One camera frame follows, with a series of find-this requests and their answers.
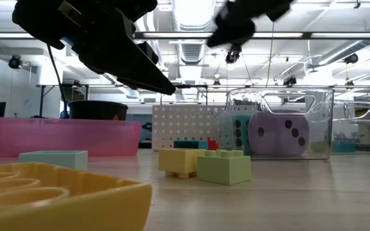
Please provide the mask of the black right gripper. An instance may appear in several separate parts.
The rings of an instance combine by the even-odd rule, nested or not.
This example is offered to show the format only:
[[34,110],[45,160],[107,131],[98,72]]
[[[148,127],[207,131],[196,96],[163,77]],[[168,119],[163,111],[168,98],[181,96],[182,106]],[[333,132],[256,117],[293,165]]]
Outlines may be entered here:
[[232,20],[241,21],[266,15],[271,21],[279,20],[290,11],[294,0],[235,0],[226,1],[215,15],[216,30],[207,39],[208,47],[224,44],[241,46],[255,33],[255,24],[245,21],[241,24],[228,25],[223,20],[231,17]]

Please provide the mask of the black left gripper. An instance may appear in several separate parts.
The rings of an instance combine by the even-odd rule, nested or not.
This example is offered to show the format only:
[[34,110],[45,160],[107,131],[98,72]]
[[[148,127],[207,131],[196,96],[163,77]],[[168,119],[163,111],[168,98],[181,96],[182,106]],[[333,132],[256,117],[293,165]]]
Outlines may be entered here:
[[172,95],[148,42],[136,44],[135,22],[154,10],[149,0],[18,0],[12,20],[32,37],[63,49],[69,44],[88,68],[133,89]]

